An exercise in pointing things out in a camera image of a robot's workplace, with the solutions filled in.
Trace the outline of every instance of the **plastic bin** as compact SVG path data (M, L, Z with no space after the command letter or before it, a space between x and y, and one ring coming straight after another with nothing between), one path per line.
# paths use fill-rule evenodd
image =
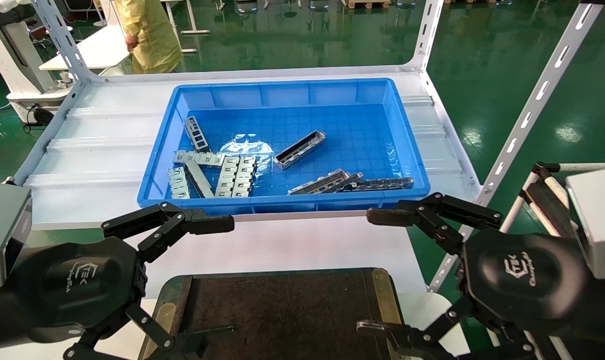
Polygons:
M255 155L250 197L171 199L175 151L192 151L184 118L195 116L213 153ZM326 139L280 170L273 157L314 130ZM287 191L343 169L363 179L411 177L411 189L328 194ZM203 168L215 191L220 169ZM320 212L389 207L423 198L429 180L391 79L181 85L169 100L138 191L141 207L169 200L210 215Z

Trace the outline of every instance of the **person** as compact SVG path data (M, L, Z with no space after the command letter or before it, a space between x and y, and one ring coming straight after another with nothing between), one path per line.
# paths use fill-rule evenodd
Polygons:
M134 74L176 71L181 44L160 0L114 0Z

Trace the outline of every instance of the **stamped metal part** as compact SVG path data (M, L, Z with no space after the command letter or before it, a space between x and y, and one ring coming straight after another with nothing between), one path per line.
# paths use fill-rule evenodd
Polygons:
M335 187L337 184L344 182L349 178L349 173L343 171L341 168L332 171L327 174L327 176L321 176L317 180L307 182L298 187L294 187L289 190L289 195L299 195L299 194L318 194L327 189Z
M336 186L332 186L332 187L326 189L322 193L323 194L330 194L330 193L335 193L335 192L341 192L344 187L348 186L351 183L357 182L362 177L363 177L363 173L362 172L357 172L357 173L349 176L345 180L337 183Z
M183 166L169 170L169 186L172 199L190 199L189 185Z
M184 166L186 167L186 174L189 180L191 180L193 187L195 187L195 191L200 195L200 198L213 198L212 186L209 185L209 181L200 169L200 166L193 160L186 161Z
M203 135L203 132L200 130L200 126L195 117L189 116L184 119L184 129L186 130L187 136L189 136L189 141L191 141L194 150L199 153L206 153L209 151L209 144L205 139L205 135Z
M374 180L351 182L339 192L397 191L411 189L413 186L414 179L411 177L376 178Z
M196 164L202 167L220 168L225 161L224 153L213 152L196 152L178 150L174 156L174 164L184 164L189 160L195 161Z
M236 173L238 173L238 163L241 158L238 156L227 156L222 162L220 169L220 177L218 178L218 185L216 185L216 198L231 198L232 190L234 189L234 181L236 180Z
M254 173L256 173L256 157L243 156L238 163L238 172L231 191L232 198L247 198L252 191Z
M302 157L314 150L316 146L325 140L325 137L324 132L316 130L303 137L303 139L295 144L289 146L281 153L278 153L278 155L273 158L273 162L275 162L280 170L285 170L293 163L297 162Z

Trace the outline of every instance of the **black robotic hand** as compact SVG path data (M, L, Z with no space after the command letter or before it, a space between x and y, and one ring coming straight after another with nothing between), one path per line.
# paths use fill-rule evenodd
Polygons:
M467 242L441 217L479 230ZM359 333L389 339L397 353L424 359L534 359L523 331L605 342L605 280L596 279L576 239L498 230L502 214L458 198L431 194L369 209L370 223L417 226L447 253L460 257L460 300L425 330L359 321ZM458 322L473 316L501 333L507 345L454 357L438 343Z
M234 218L163 202L105 221L101 228L105 239L98 243L23 249L0 287L0 347L81 335L65 351L65 359L116 360L93 347L131 320L157 345L150 360L202 357L208 331L173 337L141 309L145 263L156 260L185 234L234 230ZM123 241L154 228L138 250ZM232 330L226 326L211 331Z

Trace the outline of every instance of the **green epoxy floor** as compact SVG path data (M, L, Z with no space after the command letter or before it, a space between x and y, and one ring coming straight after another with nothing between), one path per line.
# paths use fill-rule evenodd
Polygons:
M310 68L401 64L413 54L423 7L344 9L340 2L263 0L255 14L237 14L227 0L222 13L209 0L193 0L199 29L211 35L184 36L183 47L199 54L184 57L186 71ZM492 167L517 116L572 16L577 0L510 0L499 6L451 4L442 10L428 73L467 153L483 179ZM188 28L181 4L174 8L179 30ZM79 34L93 29L81 27ZM0 106L7 88L0 79ZM34 145L39 131L24 134L12 110L0 112L0 180L13 175ZM532 164L605 162L605 10L552 94L491 206L506 213ZM540 231L522 211L515 233ZM410 229L425 280L444 253ZM98 241L101 231L34 232L32 244ZM456 299L453 280L443 292ZM486 333L470 321L465 332L472 349L488 346Z

